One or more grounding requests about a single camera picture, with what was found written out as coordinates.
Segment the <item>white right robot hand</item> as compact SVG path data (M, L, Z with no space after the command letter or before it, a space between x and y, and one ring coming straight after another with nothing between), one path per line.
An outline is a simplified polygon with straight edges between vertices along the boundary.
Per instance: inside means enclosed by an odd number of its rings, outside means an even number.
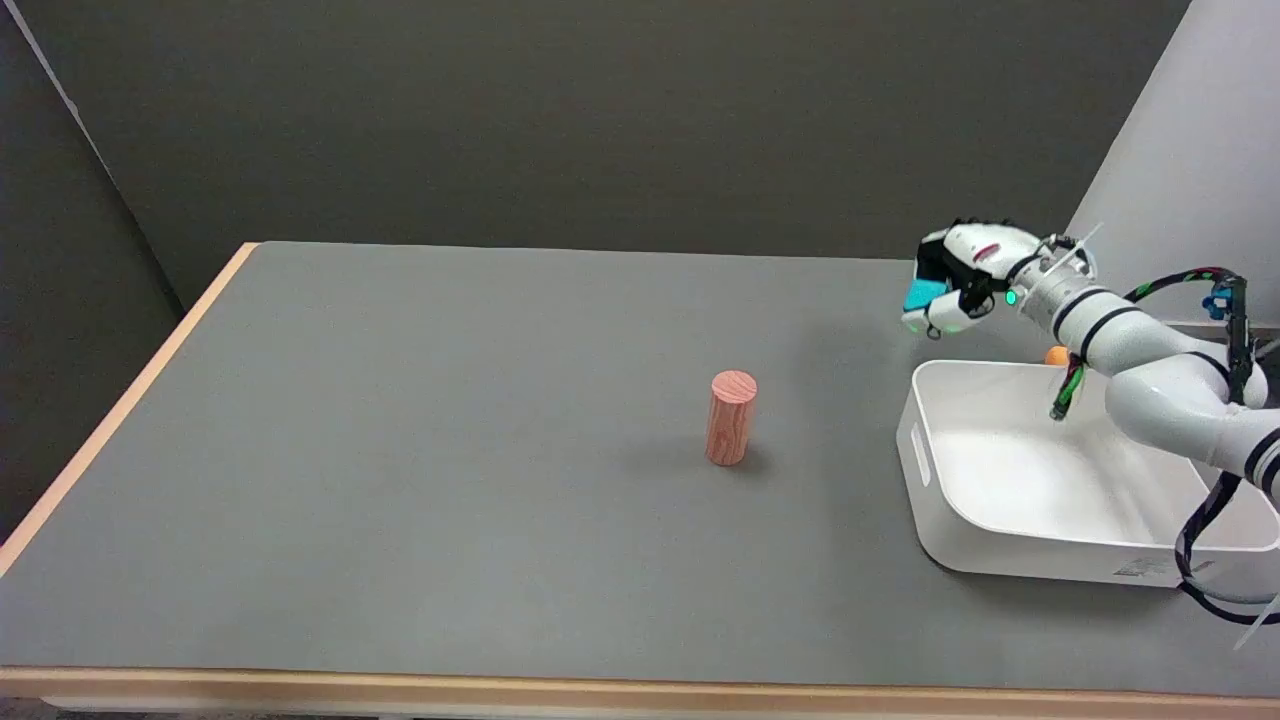
M966 331L1048 256L1042 238L1007 223L956 220L919 243L902 323L932 340Z

